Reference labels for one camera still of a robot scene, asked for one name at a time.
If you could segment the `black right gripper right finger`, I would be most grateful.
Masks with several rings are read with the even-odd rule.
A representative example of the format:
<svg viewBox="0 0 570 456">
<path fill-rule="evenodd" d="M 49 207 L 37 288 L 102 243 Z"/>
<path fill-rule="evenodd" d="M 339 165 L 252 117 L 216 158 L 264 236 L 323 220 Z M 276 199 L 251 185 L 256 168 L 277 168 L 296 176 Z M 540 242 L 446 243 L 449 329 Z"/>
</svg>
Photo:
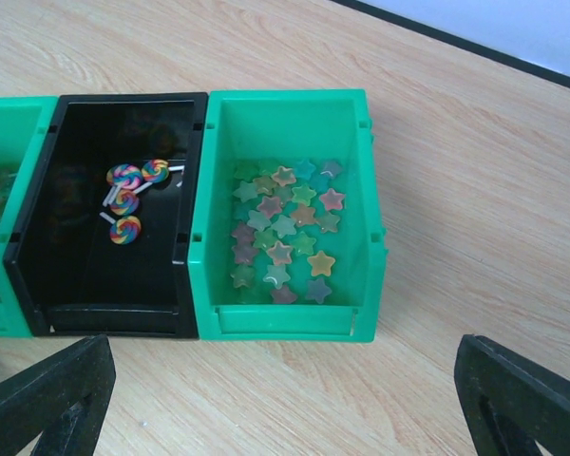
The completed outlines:
<svg viewBox="0 0 570 456">
<path fill-rule="evenodd" d="M 570 455 L 570 381 L 482 336 L 466 334 L 454 383 L 479 455 Z"/>
</svg>

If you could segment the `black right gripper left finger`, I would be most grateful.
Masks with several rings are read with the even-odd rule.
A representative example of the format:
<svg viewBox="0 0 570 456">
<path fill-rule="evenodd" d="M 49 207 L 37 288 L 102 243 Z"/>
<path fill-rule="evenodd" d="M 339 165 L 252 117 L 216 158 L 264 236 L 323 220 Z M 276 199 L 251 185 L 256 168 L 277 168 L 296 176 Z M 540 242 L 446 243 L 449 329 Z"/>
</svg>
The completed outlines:
<svg viewBox="0 0 570 456">
<path fill-rule="evenodd" d="M 81 339 L 0 383 L 0 455 L 92 455 L 116 380 L 106 335 Z"/>
</svg>

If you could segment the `black bin with lollipops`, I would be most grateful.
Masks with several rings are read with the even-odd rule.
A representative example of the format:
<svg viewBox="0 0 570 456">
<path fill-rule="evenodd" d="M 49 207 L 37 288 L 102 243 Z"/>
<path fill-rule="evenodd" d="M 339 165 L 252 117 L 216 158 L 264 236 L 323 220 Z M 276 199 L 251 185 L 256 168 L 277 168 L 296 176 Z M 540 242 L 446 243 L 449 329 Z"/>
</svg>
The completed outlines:
<svg viewBox="0 0 570 456">
<path fill-rule="evenodd" d="M 32 334 L 198 337 L 187 257 L 207 102 L 204 92 L 58 99 L 3 256 Z M 141 192 L 141 226 L 117 244 L 107 173 L 155 159 L 174 173 Z"/>
</svg>

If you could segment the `green bin with star candies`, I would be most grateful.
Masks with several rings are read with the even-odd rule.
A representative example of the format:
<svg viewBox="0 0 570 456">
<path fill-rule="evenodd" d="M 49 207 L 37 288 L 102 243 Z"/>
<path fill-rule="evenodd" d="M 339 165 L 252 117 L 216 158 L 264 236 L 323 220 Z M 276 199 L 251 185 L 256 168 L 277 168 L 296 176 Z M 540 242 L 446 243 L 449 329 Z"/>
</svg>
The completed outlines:
<svg viewBox="0 0 570 456">
<path fill-rule="evenodd" d="M 363 90 L 210 95 L 188 251 L 201 339 L 372 341 L 385 234 Z M 331 276 L 311 276 L 319 250 Z"/>
</svg>

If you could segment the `rainbow swirl lollipop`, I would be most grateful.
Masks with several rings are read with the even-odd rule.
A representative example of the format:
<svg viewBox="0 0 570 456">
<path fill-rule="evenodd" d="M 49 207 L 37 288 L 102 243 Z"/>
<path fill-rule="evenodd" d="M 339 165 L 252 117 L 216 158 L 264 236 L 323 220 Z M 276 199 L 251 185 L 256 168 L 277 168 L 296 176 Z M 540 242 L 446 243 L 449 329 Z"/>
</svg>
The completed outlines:
<svg viewBox="0 0 570 456">
<path fill-rule="evenodd" d="M 106 173 L 109 190 L 104 197 L 103 206 L 107 206 L 120 190 L 135 190 L 143 183 L 142 171 L 132 164 L 124 163 L 113 166 Z"/>
<path fill-rule="evenodd" d="M 142 231 L 141 221 L 135 216 L 115 219 L 105 212 L 101 212 L 99 216 L 110 224 L 110 240 L 117 245 L 133 242 Z"/>
<path fill-rule="evenodd" d="M 120 190 L 114 200 L 109 203 L 110 210 L 117 216 L 132 215 L 140 205 L 137 194 L 128 189 Z"/>
<path fill-rule="evenodd" d="M 166 181 L 171 174 L 184 170 L 184 165 L 170 165 L 167 160 L 163 159 L 150 160 L 142 167 L 144 183 L 136 188 L 134 193 L 139 194 L 154 184 Z"/>
</svg>

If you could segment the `orange star candy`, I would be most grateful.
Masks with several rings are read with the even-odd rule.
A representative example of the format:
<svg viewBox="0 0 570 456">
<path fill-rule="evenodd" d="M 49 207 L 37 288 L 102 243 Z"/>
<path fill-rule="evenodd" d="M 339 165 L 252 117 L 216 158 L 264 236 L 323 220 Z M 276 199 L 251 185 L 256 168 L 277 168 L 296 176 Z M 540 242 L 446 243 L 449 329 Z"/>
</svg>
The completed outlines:
<svg viewBox="0 0 570 456">
<path fill-rule="evenodd" d="M 311 267 L 311 276 L 331 276 L 336 259 L 319 250 L 315 255 L 309 256 L 307 262 Z"/>
</svg>

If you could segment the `pink star candy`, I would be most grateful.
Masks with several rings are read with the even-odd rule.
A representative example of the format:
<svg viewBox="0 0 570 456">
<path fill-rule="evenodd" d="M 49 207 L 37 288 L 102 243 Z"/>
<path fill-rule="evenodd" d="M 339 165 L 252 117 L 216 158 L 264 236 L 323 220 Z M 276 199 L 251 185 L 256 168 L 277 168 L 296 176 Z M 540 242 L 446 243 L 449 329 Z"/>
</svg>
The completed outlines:
<svg viewBox="0 0 570 456">
<path fill-rule="evenodd" d="M 325 193 L 321 194 L 318 198 L 323 204 L 326 211 L 340 211 L 344 208 L 344 200 L 346 195 L 329 188 Z"/>
</svg>

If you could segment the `green bin on left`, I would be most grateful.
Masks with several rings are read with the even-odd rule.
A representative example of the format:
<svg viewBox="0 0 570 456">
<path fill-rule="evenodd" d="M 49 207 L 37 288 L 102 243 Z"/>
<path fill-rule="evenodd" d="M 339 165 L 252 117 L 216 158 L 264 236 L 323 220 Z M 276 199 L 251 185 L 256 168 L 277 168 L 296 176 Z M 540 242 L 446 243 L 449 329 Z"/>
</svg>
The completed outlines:
<svg viewBox="0 0 570 456">
<path fill-rule="evenodd" d="M 44 145 L 56 96 L 0 98 L 0 337 L 30 337 L 3 255 Z"/>
</svg>

